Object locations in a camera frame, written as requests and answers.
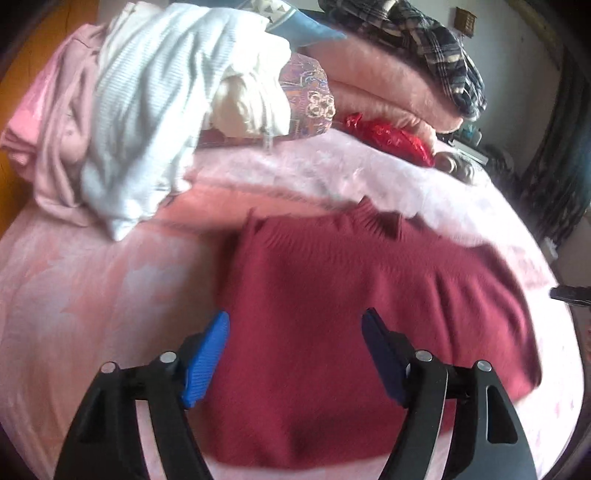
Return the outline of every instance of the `pink fuzzy blanket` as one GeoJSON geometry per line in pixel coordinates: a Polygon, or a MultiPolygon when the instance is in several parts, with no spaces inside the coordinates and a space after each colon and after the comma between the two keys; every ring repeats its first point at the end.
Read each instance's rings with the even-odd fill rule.
{"type": "MultiPolygon", "coordinates": [[[[417,67],[354,34],[305,48],[329,79],[380,97],[431,125],[437,132],[457,130],[462,116],[453,102],[417,67]]],[[[333,82],[329,82],[334,94],[333,82]]]]}

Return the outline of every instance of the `blue pillow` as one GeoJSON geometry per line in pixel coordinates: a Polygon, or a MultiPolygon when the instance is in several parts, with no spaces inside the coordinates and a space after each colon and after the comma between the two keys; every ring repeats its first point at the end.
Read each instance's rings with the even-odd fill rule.
{"type": "Polygon", "coordinates": [[[323,40],[341,40],[345,35],[304,15],[282,0],[183,0],[200,7],[227,7],[255,12],[269,19],[267,32],[289,41],[291,49],[323,40]]]}

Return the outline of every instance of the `pink blanket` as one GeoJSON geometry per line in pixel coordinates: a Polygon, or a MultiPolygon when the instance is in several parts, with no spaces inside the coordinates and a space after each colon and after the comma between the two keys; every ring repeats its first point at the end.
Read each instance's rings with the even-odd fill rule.
{"type": "MultiPolygon", "coordinates": [[[[189,192],[120,243],[98,226],[77,228],[34,205],[0,241],[0,423],[40,480],[53,476],[74,412],[103,362],[144,364],[205,325],[223,278],[218,259],[228,258],[228,233],[250,208],[261,216],[318,215],[365,194],[380,209],[419,213],[463,245],[490,242],[512,268],[530,308],[543,372],[517,411],[538,476],[550,470],[579,415],[582,365],[568,309],[548,298],[555,284],[550,269],[493,185],[461,184],[335,130],[278,144],[271,154],[252,147],[199,151],[191,175],[189,192]]],[[[152,480],[162,480],[146,415],[142,405],[148,467],[152,480]]],[[[189,419],[199,436],[198,412],[189,419]]],[[[441,436],[429,480],[441,477],[449,441],[441,436]]],[[[385,458],[303,472],[207,461],[216,480],[375,480],[385,458]]]]}
{"type": "Polygon", "coordinates": [[[324,41],[305,48],[320,62],[329,79],[380,97],[416,115],[437,132],[452,132],[462,116],[426,74],[380,47],[347,33],[345,40],[324,41]]]}

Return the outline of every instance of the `folded clothes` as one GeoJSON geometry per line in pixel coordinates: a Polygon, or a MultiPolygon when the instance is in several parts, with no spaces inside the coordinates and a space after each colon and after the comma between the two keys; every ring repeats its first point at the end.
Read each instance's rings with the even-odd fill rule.
{"type": "Polygon", "coordinates": [[[90,141],[97,55],[105,27],[83,25],[35,79],[2,134],[12,166],[33,183],[40,208],[75,225],[97,221],[82,203],[80,171],[90,141]]]}
{"type": "Polygon", "coordinates": [[[35,77],[0,135],[0,147],[8,152],[12,168],[31,183],[35,180],[37,143],[39,142],[47,89],[50,85],[55,84],[63,51],[75,35],[76,32],[57,47],[45,67],[35,77]]]}
{"type": "MultiPolygon", "coordinates": [[[[116,61],[121,48],[162,8],[146,2],[127,3],[109,26],[109,36],[100,52],[101,71],[116,61]]],[[[271,43],[271,49],[283,50],[282,44],[271,43]]],[[[277,89],[276,59],[283,51],[269,51],[262,56],[251,74],[234,75],[221,81],[212,100],[203,129],[215,128],[230,138],[261,138],[263,122],[270,131],[284,132],[287,128],[288,103],[277,89]],[[265,109],[272,105],[272,117],[265,119],[265,109]]]]}
{"type": "MultiPolygon", "coordinates": [[[[329,89],[326,73],[317,60],[292,53],[281,69],[279,85],[289,101],[291,119],[289,133],[276,137],[276,140],[297,140],[328,131],[335,115],[335,100],[329,89]]],[[[260,138],[227,137],[214,128],[204,129],[199,136],[199,147],[260,143],[260,138]]]]}
{"type": "Polygon", "coordinates": [[[416,115],[437,132],[460,128],[462,116],[439,86],[416,66],[358,35],[308,46],[330,79],[357,87],[416,115]]]}
{"type": "Polygon", "coordinates": [[[337,128],[342,127],[348,115],[360,112],[363,114],[364,120],[384,119],[392,127],[415,135],[429,152],[433,152],[437,141],[434,128],[413,113],[345,83],[331,80],[330,91],[335,97],[335,126],[337,128]]]}
{"type": "MultiPolygon", "coordinates": [[[[137,8],[123,15],[133,17],[137,8]]],[[[134,21],[131,35],[125,23],[111,32],[125,41],[110,43],[115,56],[100,59],[82,192],[113,239],[151,218],[169,193],[189,188],[183,176],[225,79],[256,80],[250,93],[264,103],[264,132],[289,132],[290,109],[278,77],[291,51],[287,40],[265,32],[267,22],[240,10],[172,4],[141,25],[134,21]]]]}
{"type": "Polygon", "coordinates": [[[464,118],[475,121],[486,109],[484,82],[460,41],[407,0],[319,0],[319,5],[345,30],[410,53],[464,118]]]}
{"type": "Polygon", "coordinates": [[[203,406],[209,453],[286,469],[389,453],[405,411],[363,341],[371,306],[445,363],[486,358],[512,400],[540,383],[524,294],[492,246],[368,200],[318,218],[252,215],[220,302],[231,333],[203,406]]]}

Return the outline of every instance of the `patterned fabric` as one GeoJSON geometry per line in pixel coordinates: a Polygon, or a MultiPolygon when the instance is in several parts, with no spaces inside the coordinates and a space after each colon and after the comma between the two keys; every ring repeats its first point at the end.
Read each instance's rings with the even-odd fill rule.
{"type": "Polygon", "coordinates": [[[458,39],[406,0],[319,0],[319,5],[347,30],[417,59],[466,119],[475,121],[486,109],[482,77],[458,39]]]}
{"type": "MultiPolygon", "coordinates": [[[[326,73],[317,60],[293,53],[279,76],[290,103],[290,133],[277,140],[297,140],[325,133],[335,115],[335,99],[330,93],[326,73]]],[[[260,138],[228,138],[218,130],[206,130],[199,147],[262,144],[260,138]]]]}
{"type": "Polygon", "coordinates": [[[521,185],[524,223],[536,240],[560,246],[591,202],[591,85],[567,50],[550,124],[521,185]]]}

